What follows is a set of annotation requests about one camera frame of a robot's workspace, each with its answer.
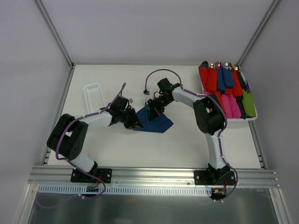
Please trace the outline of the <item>dark blue paper napkin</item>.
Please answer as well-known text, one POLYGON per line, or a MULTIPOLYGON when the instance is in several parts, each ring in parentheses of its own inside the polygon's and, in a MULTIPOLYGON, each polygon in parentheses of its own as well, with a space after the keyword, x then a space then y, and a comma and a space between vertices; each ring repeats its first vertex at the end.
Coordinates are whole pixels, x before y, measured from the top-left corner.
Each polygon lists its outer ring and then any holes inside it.
POLYGON ((164 114, 149 121, 149 110, 143 107, 136 113, 143 129, 136 129, 136 131, 149 133, 164 133, 173 126, 173 122, 164 114))

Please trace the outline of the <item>teal plastic spoon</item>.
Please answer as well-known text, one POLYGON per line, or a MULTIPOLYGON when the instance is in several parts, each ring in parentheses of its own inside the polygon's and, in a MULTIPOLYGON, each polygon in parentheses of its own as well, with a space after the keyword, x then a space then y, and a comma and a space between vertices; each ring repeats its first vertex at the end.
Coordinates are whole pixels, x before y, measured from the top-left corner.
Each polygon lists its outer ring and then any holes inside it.
POLYGON ((149 121, 150 108, 149 108, 149 105, 147 103, 145 103, 144 109, 145 109, 145 114, 146 114, 145 115, 146 120, 149 121))

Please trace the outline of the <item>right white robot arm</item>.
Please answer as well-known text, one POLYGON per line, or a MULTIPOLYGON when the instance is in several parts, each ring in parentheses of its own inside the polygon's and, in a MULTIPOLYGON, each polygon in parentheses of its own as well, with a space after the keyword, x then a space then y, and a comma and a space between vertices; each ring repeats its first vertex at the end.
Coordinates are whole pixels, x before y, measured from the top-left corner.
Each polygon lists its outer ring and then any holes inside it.
POLYGON ((209 179, 213 184, 221 184, 226 179, 230 166, 226 161, 224 146, 221 142, 222 133, 227 127, 227 118, 214 94, 198 94, 185 89, 181 84, 171 84, 167 78, 157 83, 159 97, 147 101, 150 121, 161 116, 170 103, 176 101, 194 110, 196 124, 205 134, 209 151, 209 179))

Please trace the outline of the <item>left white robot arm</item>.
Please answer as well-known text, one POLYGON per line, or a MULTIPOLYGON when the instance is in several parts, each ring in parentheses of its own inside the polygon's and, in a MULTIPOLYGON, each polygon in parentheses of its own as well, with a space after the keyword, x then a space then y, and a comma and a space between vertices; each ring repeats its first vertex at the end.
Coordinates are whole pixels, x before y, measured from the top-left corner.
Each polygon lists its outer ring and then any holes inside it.
POLYGON ((107 107, 99 112, 75 117, 63 114, 48 140, 47 147, 56 153, 57 160, 64 160, 81 171, 87 182, 98 176, 98 164, 83 150, 86 136, 100 128, 122 123, 126 129, 141 130, 143 125, 137 117, 129 99, 117 96, 107 107))

